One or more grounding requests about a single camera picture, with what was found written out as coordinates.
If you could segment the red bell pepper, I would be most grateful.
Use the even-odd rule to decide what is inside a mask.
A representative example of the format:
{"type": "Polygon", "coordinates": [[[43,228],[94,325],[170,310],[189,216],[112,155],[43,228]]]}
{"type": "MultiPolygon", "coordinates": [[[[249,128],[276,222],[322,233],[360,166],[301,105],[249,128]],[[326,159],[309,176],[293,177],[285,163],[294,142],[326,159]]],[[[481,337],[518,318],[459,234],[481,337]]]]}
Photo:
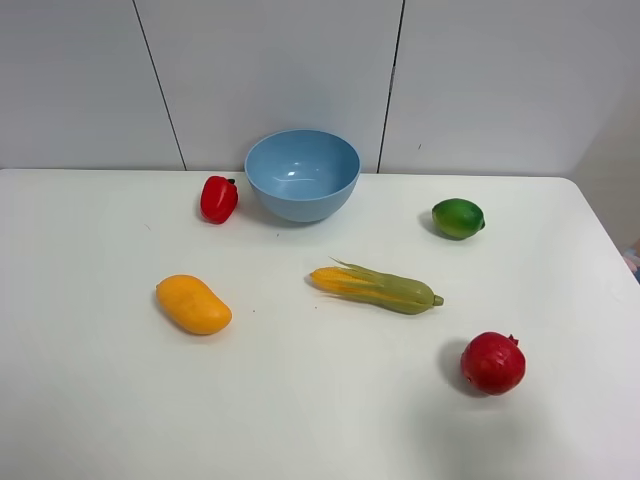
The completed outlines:
{"type": "Polygon", "coordinates": [[[235,180],[222,176],[209,177],[200,197],[203,218],[213,224],[226,222],[239,201],[235,180]]]}

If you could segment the yellow orange mango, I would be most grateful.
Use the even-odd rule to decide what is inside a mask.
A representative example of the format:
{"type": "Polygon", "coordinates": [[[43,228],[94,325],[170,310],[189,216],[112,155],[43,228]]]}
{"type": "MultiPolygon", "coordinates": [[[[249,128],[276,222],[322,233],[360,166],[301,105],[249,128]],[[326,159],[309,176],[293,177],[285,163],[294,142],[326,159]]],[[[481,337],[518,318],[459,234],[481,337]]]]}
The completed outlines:
{"type": "Polygon", "coordinates": [[[172,275],[155,289],[156,300],[169,318],[194,335],[212,335],[232,320],[231,309],[200,279],[191,275],[172,275]]]}

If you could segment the green lime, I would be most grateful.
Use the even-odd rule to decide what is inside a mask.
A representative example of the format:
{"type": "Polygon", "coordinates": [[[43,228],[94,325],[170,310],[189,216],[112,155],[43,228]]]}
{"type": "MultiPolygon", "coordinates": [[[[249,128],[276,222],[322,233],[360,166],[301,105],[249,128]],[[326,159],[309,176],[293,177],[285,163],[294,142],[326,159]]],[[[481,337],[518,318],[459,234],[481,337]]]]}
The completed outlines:
{"type": "Polygon", "coordinates": [[[462,198],[450,198],[437,203],[432,208],[432,220],[442,233],[456,240],[470,238],[486,225],[482,209],[462,198]]]}

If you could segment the pink object at table edge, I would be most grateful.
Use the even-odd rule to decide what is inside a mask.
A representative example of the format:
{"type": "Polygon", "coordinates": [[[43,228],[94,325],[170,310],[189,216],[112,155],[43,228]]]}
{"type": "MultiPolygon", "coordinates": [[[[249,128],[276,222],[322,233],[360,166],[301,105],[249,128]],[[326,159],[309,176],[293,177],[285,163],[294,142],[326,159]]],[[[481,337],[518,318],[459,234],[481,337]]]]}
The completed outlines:
{"type": "Polygon", "coordinates": [[[637,240],[633,245],[629,246],[623,253],[623,258],[630,268],[630,270],[636,274],[639,272],[640,267],[640,240],[637,240]]]}

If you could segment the light blue plastic bowl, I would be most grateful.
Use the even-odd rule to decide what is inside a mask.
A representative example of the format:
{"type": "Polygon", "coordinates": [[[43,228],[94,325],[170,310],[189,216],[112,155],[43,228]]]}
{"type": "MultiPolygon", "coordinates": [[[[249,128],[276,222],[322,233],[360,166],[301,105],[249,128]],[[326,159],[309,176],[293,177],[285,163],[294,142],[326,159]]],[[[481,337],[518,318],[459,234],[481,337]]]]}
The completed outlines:
{"type": "Polygon", "coordinates": [[[361,160],[351,144],[334,134],[294,129],[258,141],[246,156],[244,171],[266,210],[288,221],[313,223],[346,203],[361,160]]]}

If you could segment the corn cob with green husk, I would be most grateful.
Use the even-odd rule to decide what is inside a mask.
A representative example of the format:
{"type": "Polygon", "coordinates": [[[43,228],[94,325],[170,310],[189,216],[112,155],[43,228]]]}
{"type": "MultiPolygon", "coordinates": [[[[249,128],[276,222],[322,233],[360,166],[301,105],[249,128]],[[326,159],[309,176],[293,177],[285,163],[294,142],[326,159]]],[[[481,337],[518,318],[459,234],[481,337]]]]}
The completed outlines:
{"type": "Polygon", "coordinates": [[[366,303],[404,315],[442,307],[444,298],[425,283],[335,259],[337,266],[310,273],[312,285],[348,301],[366,303]]]}

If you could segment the red pomegranate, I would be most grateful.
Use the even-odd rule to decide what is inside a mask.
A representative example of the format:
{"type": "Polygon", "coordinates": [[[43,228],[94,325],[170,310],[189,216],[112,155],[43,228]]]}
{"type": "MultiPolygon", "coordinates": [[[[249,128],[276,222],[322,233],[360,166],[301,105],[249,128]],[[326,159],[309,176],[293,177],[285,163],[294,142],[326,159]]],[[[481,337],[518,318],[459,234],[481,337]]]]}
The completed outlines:
{"type": "Polygon", "coordinates": [[[522,381],[526,358],[513,335],[484,332],[465,347],[460,357],[464,378],[480,392],[499,396],[522,381]]]}

